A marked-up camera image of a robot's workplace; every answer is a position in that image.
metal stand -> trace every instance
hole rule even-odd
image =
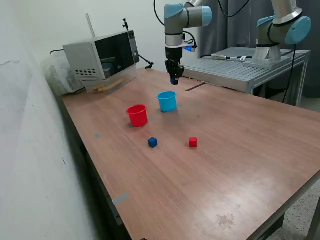
[[[231,47],[216,54],[240,57],[253,56],[255,51],[255,48]],[[248,66],[246,63],[249,64],[250,60],[243,63],[238,60],[215,60],[206,56],[184,63],[183,76],[253,95],[255,88],[291,70],[293,53],[290,50],[281,50],[281,54],[289,61],[281,61],[281,64],[273,65],[271,69]],[[310,54],[310,51],[296,51],[291,85],[287,94],[287,103],[290,105],[300,104]]]
[[[305,240],[319,240],[320,239],[320,199],[316,206],[313,220],[309,229],[308,236]]]

blue cube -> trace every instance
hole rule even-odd
[[[158,145],[158,141],[155,137],[152,137],[148,140],[148,144],[151,148],[154,148],[155,146]]]

red cup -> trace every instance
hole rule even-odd
[[[143,104],[137,104],[129,107],[126,110],[126,113],[129,115],[131,124],[134,127],[142,127],[148,122],[147,106]]]

plastic cup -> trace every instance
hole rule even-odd
[[[137,104],[129,107],[126,110],[126,113],[129,115],[131,124],[134,127],[142,127],[148,122],[147,106],[143,104]]]
[[[177,93],[175,91],[164,91],[156,97],[159,100],[160,109],[162,112],[170,112],[177,108]]]

cable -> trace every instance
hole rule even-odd
[[[218,0],[218,3],[219,3],[219,7],[221,9],[221,12],[223,13],[223,15],[225,15],[227,18],[232,18],[234,17],[235,15],[237,15],[238,13],[240,13],[242,11],[242,9],[245,8],[245,6],[247,6],[247,4],[250,2],[251,0],[247,0],[246,3],[239,9],[239,11],[237,11],[235,14],[233,15],[227,15],[224,11],[224,9],[222,8],[222,5],[221,5],[221,2],[220,0]]]
[[[211,54],[206,54],[206,55],[201,56],[200,58],[202,59],[203,57],[219,57],[219,56],[218,55],[217,56],[212,56]],[[226,60],[242,58],[242,56],[222,56],[222,57],[225,57]],[[246,59],[252,59],[252,58],[253,58],[252,56],[247,56],[246,57]]]
[[[159,21],[163,26],[165,26],[165,24],[160,20],[158,14],[157,14],[157,10],[156,10],[156,0],[153,0],[153,10],[154,10],[154,14],[155,14],[156,18],[158,19],[158,21]],[[193,42],[194,42],[193,48],[196,49],[198,46],[197,46],[197,42],[196,42],[195,37],[194,37],[190,32],[188,32],[188,31],[183,31],[183,32],[184,32],[185,34],[189,34],[189,35],[192,37]]]
[[[185,40],[184,40],[184,42],[185,42],[186,44],[193,44],[193,43],[194,43],[194,40],[193,40],[193,39],[190,39],[189,41],[185,41]]]
[[[293,53],[294,51],[295,50],[291,50],[291,51],[285,52],[285,53],[281,54],[281,57],[287,56],[287,55]]]
[[[288,90],[289,90],[289,87],[290,87],[290,83],[291,83],[292,73],[294,72],[296,51],[297,51],[297,45],[295,44],[294,48],[293,48],[293,59],[292,59],[292,66],[291,66],[289,81],[288,81],[288,85],[286,86],[285,94],[284,94],[284,97],[283,97],[283,100],[282,100],[283,104],[285,103],[286,96],[287,96],[287,93],[288,93]]]
[[[165,24],[160,20],[158,14],[157,14],[157,10],[156,10],[156,0],[153,0],[153,10],[155,13],[156,18],[159,20],[159,22],[164,26]]]
[[[61,51],[64,51],[64,49],[52,50],[52,51],[50,52],[50,55],[51,55],[52,53],[54,53],[54,52],[61,52]]]

